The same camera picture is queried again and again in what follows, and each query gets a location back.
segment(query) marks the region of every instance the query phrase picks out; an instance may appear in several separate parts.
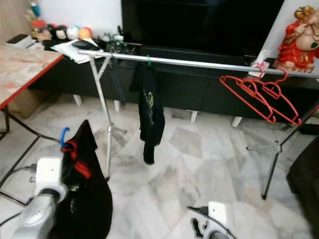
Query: red table edge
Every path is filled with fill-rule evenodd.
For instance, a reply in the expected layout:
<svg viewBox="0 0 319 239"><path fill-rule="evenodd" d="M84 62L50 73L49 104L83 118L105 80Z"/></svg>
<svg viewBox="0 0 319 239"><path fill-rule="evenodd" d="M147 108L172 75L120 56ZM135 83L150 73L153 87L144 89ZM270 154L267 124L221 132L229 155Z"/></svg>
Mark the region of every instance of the red table edge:
<svg viewBox="0 0 319 239"><path fill-rule="evenodd" d="M13 93L8 99L6 99L0 105L0 110L2 108L4 108L7 104L9 104L10 101L12 101L15 97L17 97L29 85L31 85L33 82L35 82L37 79L39 79L44 73L46 73L48 70L50 70L56 63L58 63L62 59L63 59L63 55L60 55L58 58L56 58L54 61L52 61L46 68L44 68L41 72L39 72L32 80L30 80L27 83L25 83L19 90L17 90L15 93Z"/></svg>

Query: wooden table top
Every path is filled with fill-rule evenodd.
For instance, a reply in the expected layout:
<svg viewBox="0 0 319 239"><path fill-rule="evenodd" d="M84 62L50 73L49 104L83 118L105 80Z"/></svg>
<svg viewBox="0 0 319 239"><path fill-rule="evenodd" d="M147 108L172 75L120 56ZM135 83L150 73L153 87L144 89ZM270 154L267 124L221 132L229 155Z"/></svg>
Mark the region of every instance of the wooden table top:
<svg viewBox="0 0 319 239"><path fill-rule="evenodd" d="M53 51L0 46L0 109L62 58Z"/></svg>

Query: red figurine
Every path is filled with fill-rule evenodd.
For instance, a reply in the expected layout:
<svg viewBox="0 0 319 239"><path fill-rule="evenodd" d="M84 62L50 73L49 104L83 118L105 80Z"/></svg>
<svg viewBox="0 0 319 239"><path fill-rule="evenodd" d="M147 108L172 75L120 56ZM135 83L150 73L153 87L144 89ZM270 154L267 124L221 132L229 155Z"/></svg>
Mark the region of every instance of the red figurine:
<svg viewBox="0 0 319 239"><path fill-rule="evenodd" d="M274 67L310 73L319 58L319 9L304 6L295 11L296 22L286 28Z"/></svg>

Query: marble floor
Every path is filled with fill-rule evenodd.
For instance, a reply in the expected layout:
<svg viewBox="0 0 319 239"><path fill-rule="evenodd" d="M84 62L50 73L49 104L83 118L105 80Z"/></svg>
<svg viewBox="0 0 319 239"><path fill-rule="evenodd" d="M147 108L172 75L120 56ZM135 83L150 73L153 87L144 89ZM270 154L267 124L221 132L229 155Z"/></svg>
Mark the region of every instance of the marble floor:
<svg viewBox="0 0 319 239"><path fill-rule="evenodd" d="M232 117L200 113L195 123L190 113L165 109L165 130L155 148L155 165L143 162L143 142L139 139L137 105L126 104L115 112L109 102L112 120L127 129L115 132L112 143L111 179L114 200L110 239L193 239L192 217L200 216L187 205L207 205L209 201L228 205L230 229L238 239L311 239L310 228L290 192L286 174L297 156L313 139L297 133L284 146L279 158L269 197L260 194L274 152L272 144L288 132L282 123L243 119L231 127ZM76 106L71 95L50 97L24 120L31 128L55 138L68 126L72 137L88 119L98 144L97 155L105 165L106 128L100 102L84 98ZM11 121L11 133L0 142L0 176L34 139L34 135ZM40 139L19 166L29 165L43 156L62 156L59 145ZM30 174L20 172L5 183L3 190L26 201L33 193ZM0 222L22 207L0 198ZM17 220L0 229L0 238L10 238Z"/></svg>

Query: clothes drying rack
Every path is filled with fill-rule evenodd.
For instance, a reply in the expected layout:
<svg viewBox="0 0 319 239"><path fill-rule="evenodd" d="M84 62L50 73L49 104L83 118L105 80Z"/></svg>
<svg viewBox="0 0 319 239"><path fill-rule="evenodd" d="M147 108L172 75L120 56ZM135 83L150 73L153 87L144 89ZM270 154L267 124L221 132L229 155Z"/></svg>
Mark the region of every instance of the clothes drying rack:
<svg viewBox="0 0 319 239"><path fill-rule="evenodd" d="M90 50L79 50L80 54L88 55L90 57L90 65L93 72L93 77L95 80L95 84L99 93L99 98L101 101L101 105L103 111L108 120L108 134L107 134L107 158L106 158L106 179L108 180L110 177L110 162L111 162L111 136L113 131L119 131L122 133L127 133L126 130L116 128L113 124L110 113L104 98L103 90L101 87L100 79L102 74L104 73L107 65L110 63L111 58L117 58L122 60L132 60L132 61L142 61L142 62L152 62L152 63L162 63L162 64L170 64L170 65L179 65L179 66L190 66L190 67L201 67L201 68L211 68L211 69L219 69L219 70L230 70L230 71L244 71L244 72L260 72L259 68L256 67L248 67L248 66L236 66L236 65L227 65L227 64L218 64L218 63L207 63L207 62L197 62L197 61L184 61L184 60L176 60L176 59L166 59L166 58L157 58L157 57L148 57L148 56L136 56L136 55L126 55L126 54L118 54L118 53L109 53L109 52L100 52L100 51L90 51ZM94 57L105 57L105 60L98 71L95 64ZM264 73L272 74L272 75L284 75L285 72L277 69L265 69ZM319 79L319 74L310 74L304 72L295 72L289 71L289 76L301 77L301 78L316 78ZM315 104L306 112L302 117L302 123L298 126L295 126L293 130L283 139L282 142L276 143L273 146L274 151L276 152L272 164L270 165L268 172L267 183L262 192L262 199L265 200L267 198L269 186L274 174L275 166L277 164L278 156L282 152L282 146L298 131L298 129L311 117L312 113L315 109L317 109L319 105L319 97Z"/></svg>

